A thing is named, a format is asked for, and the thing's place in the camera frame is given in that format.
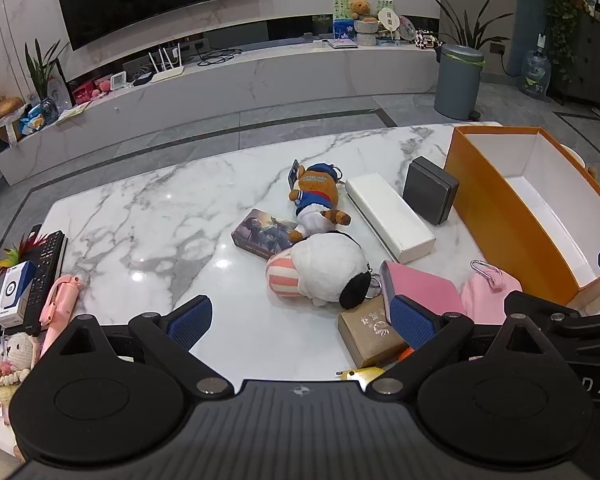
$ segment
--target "gray trash can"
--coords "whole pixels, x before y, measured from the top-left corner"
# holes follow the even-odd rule
[[[434,108],[446,117],[467,121],[475,109],[484,54],[468,46],[444,44]]]

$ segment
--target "pink selfie stick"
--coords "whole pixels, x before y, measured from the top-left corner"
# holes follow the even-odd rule
[[[45,306],[40,313],[40,323],[43,327],[48,326],[40,356],[46,352],[46,349],[53,344],[69,324],[75,300],[78,299],[78,293],[83,285],[84,283],[78,276],[67,274],[58,278],[51,287]]]

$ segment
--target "dark cabinet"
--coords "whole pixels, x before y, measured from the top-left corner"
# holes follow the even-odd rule
[[[554,72],[552,89],[566,98],[589,101],[600,107],[600,23],[582,16],[573,45],[576,61],[571,82]]]

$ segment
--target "marble coffee table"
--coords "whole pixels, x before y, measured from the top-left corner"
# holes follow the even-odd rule
[[[278,298],[265,280],[266,261],[234,246],[231,232],[256,207],[292,220],[287,175],[293,161],[327,162],[344,179],[378,172],[402,191],[408,164],[423,155],[444,165],[453,126],[367,130],[282,142],[163,168],[56,202],[42,232],[62,230],[69,242],[63,273],[88,286],[75,313],[101,324],[166,314],[197,294],[213,304],[209,331],[192,353],[227,377],[333,380],[354,367],[336,328],[340,307]],[[343,228],[374,270],[391,256],[340,190]],[[480,251],[454,210],[431,227],[434,251],[411,265],[461,285]]]

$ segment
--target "metal screw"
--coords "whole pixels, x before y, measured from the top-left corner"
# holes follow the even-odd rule
[[[196,388],[207,395],[224,392],[228,386],[229,383],[222,377],[207,377],[206,379],[200,379],[196,384]]]
[[[379,394],[391,395],[398,393],[403,388],[403,384],[398,379],[385,377],[374,381],[373,388]]]

